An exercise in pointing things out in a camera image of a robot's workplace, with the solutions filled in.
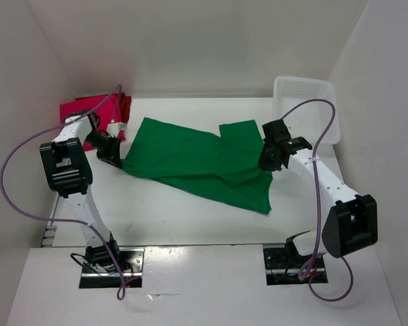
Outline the green t shirt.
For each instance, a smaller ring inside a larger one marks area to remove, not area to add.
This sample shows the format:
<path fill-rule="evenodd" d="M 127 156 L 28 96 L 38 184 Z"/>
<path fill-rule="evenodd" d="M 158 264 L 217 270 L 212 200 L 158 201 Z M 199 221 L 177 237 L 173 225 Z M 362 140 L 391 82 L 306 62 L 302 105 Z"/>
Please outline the green t shirt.
<path fill-rule="evenodd" d="M 195 196 L 267 215 L 270 172 L 258 167 L 263 140 L 254 120 L 221 124 L 219 134 L 143 119 L 124 172 Z"/>

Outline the dark red t shirt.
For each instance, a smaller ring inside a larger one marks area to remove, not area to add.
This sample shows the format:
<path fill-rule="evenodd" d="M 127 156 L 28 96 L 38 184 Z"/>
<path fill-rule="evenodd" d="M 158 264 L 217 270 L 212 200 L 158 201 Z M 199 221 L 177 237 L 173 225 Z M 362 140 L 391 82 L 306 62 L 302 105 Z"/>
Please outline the dark red t shirt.
<path fill-rule="evenodd" d="M 120 108 L 120 117 L 121 122 L 128 123 L 130 118 L 130 107 L 132 103 L 132 97 L 126 95 L 124 92 L 120 93 L 121 99 L 121 108 Z"/>

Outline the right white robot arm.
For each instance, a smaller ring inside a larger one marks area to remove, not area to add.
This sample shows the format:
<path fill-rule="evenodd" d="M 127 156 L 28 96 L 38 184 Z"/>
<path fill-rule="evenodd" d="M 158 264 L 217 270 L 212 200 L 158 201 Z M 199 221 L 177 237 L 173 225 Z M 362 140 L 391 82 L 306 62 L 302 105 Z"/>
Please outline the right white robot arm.
<path fill-rule="evenodd" d="M 319 254 L 340 258 L 376 244 L 375 199 L 369 194 L 360 195 L 342 182 L 313 152 L 305 138 L 291 136 L 283 120 L 264 124 L 262 129 L 265 138 L 258 166 L 268 171 L 286 168 L 320 195 L 320 229 L 301 232 L 288 239 L 292 246 L 284 251 L 287 264 L 301 266 L 314 249 Z"/>

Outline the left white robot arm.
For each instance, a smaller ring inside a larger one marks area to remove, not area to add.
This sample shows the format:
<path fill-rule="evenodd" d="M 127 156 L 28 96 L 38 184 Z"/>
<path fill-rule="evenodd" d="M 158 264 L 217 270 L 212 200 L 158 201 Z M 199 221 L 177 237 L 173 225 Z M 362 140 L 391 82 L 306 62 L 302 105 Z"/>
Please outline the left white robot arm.
<path fill-rule="evenodd" d="M 91 268 L 117 270 L 122 255 L 113 234 L 104 224 L 92 196 L 93 175 L 83 145 L 97 150 L 97 158 L 115 168 L 122 167 L 121 139 L 106 131 L 99 131 L 100 117 L 88 110 L 67 116 L 66 126 L 51 142 L 39 147 L 46 179 L 51 190 L 64 198 L 81 226 L 86 253 L 84 259 Z"/>

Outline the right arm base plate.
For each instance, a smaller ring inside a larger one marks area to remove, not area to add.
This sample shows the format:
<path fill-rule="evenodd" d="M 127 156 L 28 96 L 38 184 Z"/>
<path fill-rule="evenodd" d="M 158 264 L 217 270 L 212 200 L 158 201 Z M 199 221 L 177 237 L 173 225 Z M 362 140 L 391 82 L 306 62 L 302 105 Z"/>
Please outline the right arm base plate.
<path fill-rule="evenodd" d="M 267 286 L 307 284 L 313 276 L 313 284 L 328 282 L 324 260 L 317 258 L 305 280 L 299 280 L 298 273 L 307 257 L 289 258 L 282 244 L 262 248 Z"/>

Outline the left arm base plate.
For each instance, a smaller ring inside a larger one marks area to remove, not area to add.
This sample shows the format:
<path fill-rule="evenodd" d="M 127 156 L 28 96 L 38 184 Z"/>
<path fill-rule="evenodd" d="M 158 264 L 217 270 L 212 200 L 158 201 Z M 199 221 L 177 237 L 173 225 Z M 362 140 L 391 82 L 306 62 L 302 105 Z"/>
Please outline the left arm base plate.
<path fill-rule="evenodd" d="M 143 281 L 143 262 L 146 250 L 143 247 L 120 247 L 120 267 L 126 283 L 126 288 L 141 288 Z M 121 284 L 120 275 L 114 266 L 106 268 L 100 265 L 90 265 L 81 256 L 79 264 L 82 268 L 80 274 L 80 289 L 112 289 Z"/>

